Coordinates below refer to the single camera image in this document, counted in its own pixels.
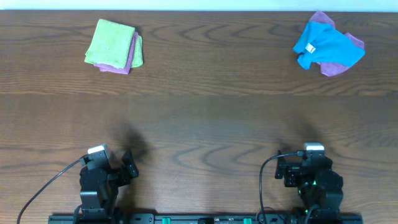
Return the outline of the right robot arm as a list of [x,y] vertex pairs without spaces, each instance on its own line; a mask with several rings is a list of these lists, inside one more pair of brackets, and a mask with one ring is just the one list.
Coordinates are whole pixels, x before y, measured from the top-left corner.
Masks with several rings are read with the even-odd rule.
[[343,178],[332,170],[333,161],[326,156],[305,155],[300,162],[277,159],[276,179],[286,187],[297,189],[304,211],[297,213],[297,223],[341,223]]

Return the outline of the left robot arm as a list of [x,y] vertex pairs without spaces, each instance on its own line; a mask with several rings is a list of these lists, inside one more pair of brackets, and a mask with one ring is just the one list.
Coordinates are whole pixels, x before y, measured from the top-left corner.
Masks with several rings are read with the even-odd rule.
[[132,153],[122,156],[123,164],[113,169],[105,150],[82,157],[80,171],[81,205],[75,209],[73,223],[117,223],[123,214],[115,211],[119,188],[139,176]]

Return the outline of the blue microfiber cloth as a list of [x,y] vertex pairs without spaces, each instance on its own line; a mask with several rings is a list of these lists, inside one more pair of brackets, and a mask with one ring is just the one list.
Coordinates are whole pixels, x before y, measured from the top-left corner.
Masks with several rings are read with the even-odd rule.
[[337,63],[351,67],[366,53],[330,24],[308,22],[293,47],[299,65],[308,70],[314,63]]

